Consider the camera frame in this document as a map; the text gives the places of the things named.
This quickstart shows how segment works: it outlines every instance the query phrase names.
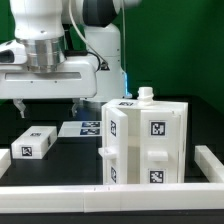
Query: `cable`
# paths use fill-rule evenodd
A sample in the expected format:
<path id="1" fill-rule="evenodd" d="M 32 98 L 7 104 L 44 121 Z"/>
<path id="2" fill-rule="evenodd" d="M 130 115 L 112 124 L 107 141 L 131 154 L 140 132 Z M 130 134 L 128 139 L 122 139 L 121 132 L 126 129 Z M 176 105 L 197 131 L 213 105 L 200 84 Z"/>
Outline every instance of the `cable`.
<path id="1" fill-rule="evenodd" d="M 123 51 L 124 51 L 124 71 L 126 71 L 126 19 L 125 19 L 125 10 L 124 10 L 124 0 L 121 0 L 121 7 L 122 7 L 122 15 L 123 15 Z"/>
<path id="2" fill-rule="evenodd" d="M 106 63 L 106 66 L 108 66 L 108 62 L 106 59 L 104 59 L 89 43 L 88 41 L 85 39 L 85 37 L 82 35 L 82 33 L 79 31 L 77 25 L 76 25 L 76 22 L 73 18 L 73 15 L 72 15 L 72 1 L 69 0 L 69 16 L 70 16 L 70 19 L 72 21 L 72 25 L 74 26 L 75 28 L 75 31 L 77 32 L 77 34 L 79 35 L 80 39 L 99 57 L 103 60 L 103 62 Z"/>
<path id="3" fill-rule="evenodd" d="M 96 72 L 98 72 L 100 70 L 100 68 L 101 68 L 101 62 L 100 62 L 99 56 L 97 54 L 93 53 L 93 52 L 90 52 L 90 51 L 88 51 L 88 54 L 92 54 L 92 55 L 94 55 L 97 58 L 98 68 L 97 68 Z"/>

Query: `white stacked boxes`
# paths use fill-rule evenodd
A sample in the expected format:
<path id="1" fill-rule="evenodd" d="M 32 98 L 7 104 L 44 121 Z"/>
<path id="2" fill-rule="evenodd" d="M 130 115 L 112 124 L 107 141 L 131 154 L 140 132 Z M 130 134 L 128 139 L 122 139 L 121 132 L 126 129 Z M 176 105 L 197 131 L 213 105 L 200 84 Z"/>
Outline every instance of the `white stacked boxes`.
<path id="1" fill-rule="evenodd" d="M 102 107 L 104 184 L 184 182 L 188 105 L 151 97 Z"/>
<path id="2" fill-rule="evenodd" d="M 9 149 L 0 149 L 0 178 L 11 165 Z"/>
<path id="3" fill-rule="evenodd" d="M 42 159 L 56 139 L 56 127 L 33 126 L 12 143 L 12 157 Z"/>

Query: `small white box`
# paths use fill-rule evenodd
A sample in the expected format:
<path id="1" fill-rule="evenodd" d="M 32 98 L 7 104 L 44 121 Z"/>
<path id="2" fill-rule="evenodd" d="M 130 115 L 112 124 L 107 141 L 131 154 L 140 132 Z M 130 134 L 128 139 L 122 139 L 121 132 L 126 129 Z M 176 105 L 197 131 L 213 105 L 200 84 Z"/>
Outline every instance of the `small white box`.
<path id="1" fill-rule="evenodd" d="M 12 143 L 12 157 L 42 159 L 56 140 L 56 127 L 32 126 Z"/>
<path id="2" fill-rule="evenodd" d="M 9 149 L 0 149 L 0 178 L 11 165 Z"/>

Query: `white container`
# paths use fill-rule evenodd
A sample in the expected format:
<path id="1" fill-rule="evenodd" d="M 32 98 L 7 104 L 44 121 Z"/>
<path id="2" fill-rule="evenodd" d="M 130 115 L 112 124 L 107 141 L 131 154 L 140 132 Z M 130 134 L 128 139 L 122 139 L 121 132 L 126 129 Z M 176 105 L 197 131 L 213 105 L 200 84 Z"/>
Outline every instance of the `white container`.
<path id="1" fill-rule="evenodd" d="M 12 143 L 12 157 L 42 159 L 56 139 L 56 127 L 32 126 Z"/>
<path id="2" fill-rule="evenodd" d="M 139 93 L 103 106 L 103 183 L 182 183 L 188 105 L 153 101 L 150 87 Z"/>

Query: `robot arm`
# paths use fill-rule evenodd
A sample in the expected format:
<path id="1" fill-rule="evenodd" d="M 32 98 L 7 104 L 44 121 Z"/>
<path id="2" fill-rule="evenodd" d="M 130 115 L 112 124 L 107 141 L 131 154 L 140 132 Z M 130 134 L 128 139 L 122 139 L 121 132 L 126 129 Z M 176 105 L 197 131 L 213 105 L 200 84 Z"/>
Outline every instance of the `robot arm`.
<path id="1" fill-rule="evenodd" d="M 62 24 L 71 24 L 69 7 L 77 24 L 106 27 L 122 5 L 129 8 L 140 2 L 10 0 L 16 39 L 0 45 L 0 99 L 93 97 L 96 58 L 64 54 Z"/>

